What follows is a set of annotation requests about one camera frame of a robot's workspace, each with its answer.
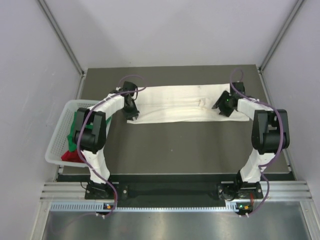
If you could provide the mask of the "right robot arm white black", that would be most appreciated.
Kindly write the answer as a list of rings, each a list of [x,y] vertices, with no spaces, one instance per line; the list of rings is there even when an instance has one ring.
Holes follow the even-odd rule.
[[[212,107],[219,115],[230,117],[242,113],[252,121],[252,151],[246,164],[237,172],[233,183],[220,183],[220,198],[263,198],[260,180],[264,170],[290,145],[288,113],[246,95],[243,82],[230,83],[230,90],[223,91]]]

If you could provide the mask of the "white t shirt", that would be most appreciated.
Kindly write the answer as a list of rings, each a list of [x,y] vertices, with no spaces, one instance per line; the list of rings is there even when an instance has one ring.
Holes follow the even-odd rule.
[[[229,91],[225,84],[172,85],[147,87],[134,101],[139,116],[128,124],[160,124],[176,122],[248,122],[245,114],[234,111],[229,117],[219,114],[213,105]]]

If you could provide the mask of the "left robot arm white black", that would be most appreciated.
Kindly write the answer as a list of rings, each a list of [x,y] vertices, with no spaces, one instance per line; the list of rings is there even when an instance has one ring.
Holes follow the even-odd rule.
[[[108,182],[110,171],[104,155],[110,127],[107,120],[119,110],[123,112],[126,120],[137,120],[140,113],[135,103],[138,92],[137,85],[125,81],[122,87],[110,92],[97,104],[89,108],[81,107],[76,111],[72,142],[76,144],[80,159],[90,171],[90,181],[86,190],[96,198],[117,196],[117,191]]]

